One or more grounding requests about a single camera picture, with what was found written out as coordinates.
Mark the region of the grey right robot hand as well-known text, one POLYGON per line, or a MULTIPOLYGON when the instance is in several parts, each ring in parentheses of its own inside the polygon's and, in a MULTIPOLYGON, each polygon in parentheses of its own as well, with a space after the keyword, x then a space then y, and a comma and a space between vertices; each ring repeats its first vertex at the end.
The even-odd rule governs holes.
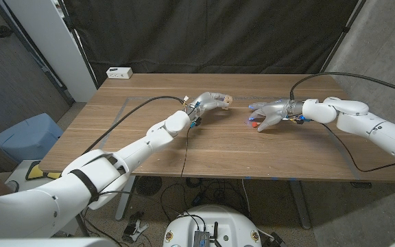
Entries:
POLYGON ((296 116, 302 114, 303 101, 295 101, 290 99, 278 99, 272 102, 256 102, 249 105, 249 109, 253 110, 248 117, 249 121, 260 122, 257 131, 274 126, 287 116, 296 116))

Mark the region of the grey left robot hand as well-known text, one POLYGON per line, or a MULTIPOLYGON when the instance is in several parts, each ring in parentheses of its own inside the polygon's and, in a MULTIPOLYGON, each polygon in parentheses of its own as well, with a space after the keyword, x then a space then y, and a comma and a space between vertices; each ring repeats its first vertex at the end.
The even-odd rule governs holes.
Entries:
POLYGON ((223 93, 205 92, 194 99, 186 107, 186 113, 191 121, 201 117, 206 111, 214 108, 228 109, 233 101, 232 96, 223 93))

